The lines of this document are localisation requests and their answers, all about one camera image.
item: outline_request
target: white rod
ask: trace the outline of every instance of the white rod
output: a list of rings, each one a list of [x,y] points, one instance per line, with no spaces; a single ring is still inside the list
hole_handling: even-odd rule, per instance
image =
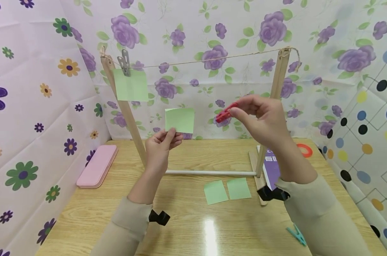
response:
[[[197,170],[166,170],[166,174],[182,175],[229,175],[229,176],[256,176],[256,172],[230,172],[230,171],[197,171]]]

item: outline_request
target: person's left hand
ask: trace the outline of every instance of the person's left hand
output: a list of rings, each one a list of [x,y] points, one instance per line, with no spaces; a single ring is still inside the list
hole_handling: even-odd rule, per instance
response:
[[[146,170],[166,172],[169,150],[182,143],[183,135],[176,132],[175,128],[160,130],[145,141],[147,154]]]

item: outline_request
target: wooden table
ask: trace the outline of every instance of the wooden table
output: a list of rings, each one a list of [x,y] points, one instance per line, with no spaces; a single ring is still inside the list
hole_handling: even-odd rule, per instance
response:
[[[311,140],[295,139],[309,145],[309,158],[330,184],[336,197],[354,220],[374,255],[387,255],[384,246]],[[89,255],[110,221],[120,199],[126,196],[143,167],[134,143],[109,141],[119,148],[104,183],[98,189],[77,189],[37,256]],[[248,151],[256,150],[254,140],[185,140],[171,151],[170,170],[251,171]],[[161,181],[154,210],[171,216],[166,226],[151,223],[139,256],[230,256],[310,255],[287,231],[290,218],[280,201],[259,205],[254,179],[247,178],[252,198],[207,205],[204,185],[233,177],[166,175]]]

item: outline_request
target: orange ring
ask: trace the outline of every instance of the orange ring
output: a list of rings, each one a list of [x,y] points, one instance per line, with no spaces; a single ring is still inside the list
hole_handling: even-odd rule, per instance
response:
[[[301,152],[301,153],[303,154],[304,157],[307,158],[307,157],[310,157],[310,156],[313,155],[313,150],[312,150],[309,146],[307,146],[306,144],[298,143],[297,146],[298,146],[299,148],[304,148],[305,150],[307,150],[307,153]]]

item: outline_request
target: green paper square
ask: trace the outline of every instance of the green paper square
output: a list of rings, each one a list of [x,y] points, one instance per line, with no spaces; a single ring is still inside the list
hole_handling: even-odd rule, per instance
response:
[[[165,130],[174,127],[177,132],[192,134],[193,123],[193,108],[167,108],[165,110]]]
[[[143,71],[131,69],[125,76],[122,69],[113,70],[118,100],[148,101],[148,82]]]
[[[246,178],[236,178],[227,182],[227,189],[231,200],[251,198]]]
[[[229,200],[226,194],[223,181],[207,183],[204,188],[208,205],[217,204]]]

